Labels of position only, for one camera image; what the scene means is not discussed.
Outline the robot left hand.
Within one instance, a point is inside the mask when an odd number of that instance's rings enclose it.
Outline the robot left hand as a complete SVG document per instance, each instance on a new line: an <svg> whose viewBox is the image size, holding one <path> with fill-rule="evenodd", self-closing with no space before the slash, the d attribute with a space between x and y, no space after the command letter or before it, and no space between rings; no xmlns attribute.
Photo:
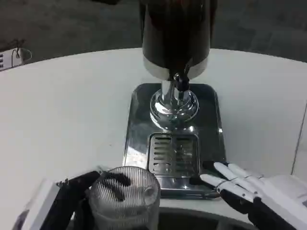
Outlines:
<svg viewBox="0 0 307 230"><path fill-rule="evenodd" d="M122 186L130 186L131 179L120 172L97 166L70 179L53 182L44 179L35 194L16 218L13 230L65 230L73 213L86 199L86 191L102 177L107 189L117 201L124 201L125 195L114 185L114 179Z"/></svg>

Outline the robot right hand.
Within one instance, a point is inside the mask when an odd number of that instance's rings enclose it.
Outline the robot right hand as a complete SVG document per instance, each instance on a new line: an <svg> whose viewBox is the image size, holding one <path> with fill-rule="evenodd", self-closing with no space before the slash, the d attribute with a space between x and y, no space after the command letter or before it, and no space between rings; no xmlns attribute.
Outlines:
<svg viewBox="0 0 307 230"><path fill-rule="evenodd" d="M259 230L305 230L307 183L294 175L264 177L227 161L205 161L207 172L190 178L207 185Z"/></svg>

